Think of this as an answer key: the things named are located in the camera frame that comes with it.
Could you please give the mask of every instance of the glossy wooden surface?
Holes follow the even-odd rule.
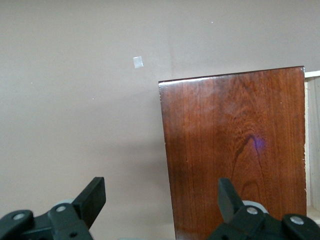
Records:
[[[223,222],[218,178],[270,214],[306,214],[304,68],[159,83],[177,239]]]

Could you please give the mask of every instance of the silver bolt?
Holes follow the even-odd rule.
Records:
[[[60,207],[57,207],[56,211],[57,211],[57,212],[62,212],[62,211],[64,211],[65,209],[66,209],[65,206],[60,206]]]
[[[13,217],[13,220],[23,219],[25,217],[24,213],[19,213]]]
[[[298,216],[292,216],[290,217],[291,222],[298,225],[303,225],[305,222],[301,219],[301,217]]]
[[[255,209],[254,207],[250,206],[246,209],[246,211],[252,215],[257,215],[258,214],[258,211],[257,209]]]

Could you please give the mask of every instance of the brown wooden board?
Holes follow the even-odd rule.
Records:
[[[277,218],[306,214],[304,68],[159,82],[177,239],[223,222],[218,179]]]

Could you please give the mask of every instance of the white speck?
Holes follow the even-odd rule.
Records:
[[[133,58],[133,64],[134,64],[134,68],[138,69],[144,66],[144,63],[142,62],[142,57],[141,56],[135,56]]]

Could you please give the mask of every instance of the beige wall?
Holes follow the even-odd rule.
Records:
[[[319,0],[0,1],[0,216],[42,214],[104,176],[95,239],[173,239],[158,81],[319,70],[319,12]]]

